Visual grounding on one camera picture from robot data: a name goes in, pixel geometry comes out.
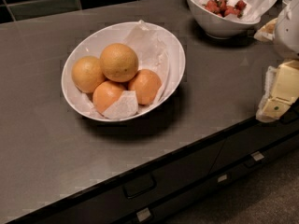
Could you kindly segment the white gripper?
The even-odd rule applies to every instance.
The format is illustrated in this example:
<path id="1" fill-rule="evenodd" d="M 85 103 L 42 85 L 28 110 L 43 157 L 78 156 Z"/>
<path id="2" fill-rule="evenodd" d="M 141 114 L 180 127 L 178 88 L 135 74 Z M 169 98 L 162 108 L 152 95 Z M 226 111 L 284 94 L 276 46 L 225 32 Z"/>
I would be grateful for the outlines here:
<path id="1" fill-rule="evenodd" d="M 280 119 L 299 98 L 299 0 L 290 0 L 274 18 L 260 28 L 254 38 L 272 42 L 285 60 L 265 74 L 264 95 L 256 119 L 268 123 Z"/>

